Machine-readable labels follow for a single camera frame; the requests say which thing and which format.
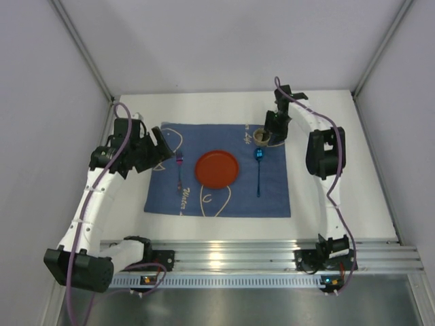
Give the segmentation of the small brown cup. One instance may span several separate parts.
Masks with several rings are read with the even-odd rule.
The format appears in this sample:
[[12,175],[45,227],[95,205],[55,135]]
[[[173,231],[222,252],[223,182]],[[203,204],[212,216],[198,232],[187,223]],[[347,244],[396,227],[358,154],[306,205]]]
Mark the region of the small brown cup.
[[271,139],[271,134],[263,128],[258,128],[253,132],[252,137],[256,146],[268,147]]

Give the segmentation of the iridescent purple fork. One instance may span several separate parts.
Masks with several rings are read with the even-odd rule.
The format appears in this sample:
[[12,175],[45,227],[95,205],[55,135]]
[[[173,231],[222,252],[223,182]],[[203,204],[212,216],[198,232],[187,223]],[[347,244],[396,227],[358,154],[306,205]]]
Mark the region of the iridescent purple fork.
[[182,192],[182,164],[184,156],[181,150],[175,152],[176,164],[177,164],[177,191],[180,194]]

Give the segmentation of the blue metallic spoon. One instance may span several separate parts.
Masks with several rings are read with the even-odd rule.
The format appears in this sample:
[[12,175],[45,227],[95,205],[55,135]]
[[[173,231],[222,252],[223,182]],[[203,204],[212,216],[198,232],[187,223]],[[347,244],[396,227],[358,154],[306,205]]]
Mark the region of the blue metallic spoon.
[[257,176],[257,197],[261,196],[261,162],[264,158],[264,150],[261,147],[257,147],[254,151],[254,158],[258,165],[258,176]]

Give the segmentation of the red plate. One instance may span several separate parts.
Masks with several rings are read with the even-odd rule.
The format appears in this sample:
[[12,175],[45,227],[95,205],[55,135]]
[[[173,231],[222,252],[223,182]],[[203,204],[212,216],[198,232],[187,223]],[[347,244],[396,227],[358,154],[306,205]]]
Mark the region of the red plate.
[[209,189],[222,189],[235,182],[239,163],[229,152],[213,150],[203,154],[196,162],[194,174],[198,182]]

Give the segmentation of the blue fish placemat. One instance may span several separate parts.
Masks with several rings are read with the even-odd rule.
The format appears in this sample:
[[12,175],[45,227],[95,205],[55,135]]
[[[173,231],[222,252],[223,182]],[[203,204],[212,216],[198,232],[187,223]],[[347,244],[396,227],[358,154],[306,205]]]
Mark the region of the blue fish placemat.
[[[252,134],[257,124],[176,124],[164,122],[162,134],[173,151],[181,150],[182,192],[177,191],[177,164],[171,158],[156,166],[144,206],[146,213],[197,217],[286,218],[291,215],[285,145],[264,149],[261,162],[261,196],[257,197],[258,165]],[[197,160],[222,150],[239,163],[235,182],[209,189],[195,177]]]

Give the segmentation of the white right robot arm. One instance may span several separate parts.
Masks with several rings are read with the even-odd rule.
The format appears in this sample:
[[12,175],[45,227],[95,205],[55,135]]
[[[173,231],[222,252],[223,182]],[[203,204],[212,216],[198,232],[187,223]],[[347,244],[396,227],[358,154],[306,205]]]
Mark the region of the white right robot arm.
[[262,140],[280,145],[288,137],[290,122],[308,136],[306,168],[319,194],[321,231],[315,247],[324,260],[347,255],[349,237],[339,212],[340,177],[346,165],[345,131],[332,120],[308,107],[304,93],[292,93],[288,85],[274,91],[276,110],[267,111]]

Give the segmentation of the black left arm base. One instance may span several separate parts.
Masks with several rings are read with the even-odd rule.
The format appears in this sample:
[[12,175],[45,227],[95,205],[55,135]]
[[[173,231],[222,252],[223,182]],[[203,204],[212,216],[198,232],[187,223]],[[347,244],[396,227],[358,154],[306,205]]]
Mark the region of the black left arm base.
[[145,248],[143,259],[137,263],[138,265],[141,265],[141,267],[136,268],[136,270],[162,271],[162,268],[158,266],[143,266],[144,264],[160,264],[167,269],[167,272],[171,272],[174,263],[175,252],[173,250],[153,249],[151,246],[148,246]]

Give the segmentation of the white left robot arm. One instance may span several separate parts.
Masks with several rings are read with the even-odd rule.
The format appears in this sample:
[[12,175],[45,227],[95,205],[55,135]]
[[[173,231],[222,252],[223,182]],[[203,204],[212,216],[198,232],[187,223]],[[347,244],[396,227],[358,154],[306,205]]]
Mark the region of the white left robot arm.
[[117,272],[155,264],[147,238],[127,236],[105,250],[100,244],[116,194],[129,172],[142,173],[172,157],[161,130],[147,130],[139,113],[114,120],[107,143],[91,154],[86,186],[68,230],[43,257],[58,284],[103,293]]

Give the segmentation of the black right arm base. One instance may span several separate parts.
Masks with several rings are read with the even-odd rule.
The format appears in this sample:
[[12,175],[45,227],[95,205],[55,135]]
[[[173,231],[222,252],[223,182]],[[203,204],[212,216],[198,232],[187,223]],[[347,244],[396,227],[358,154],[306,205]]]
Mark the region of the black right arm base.
[[318,234],[314,249],[299,249],[294,252],[296,269],[307,274],[319,271],[350,271],[357,269],[355,250],[345,234],[342,238],[324,238]]

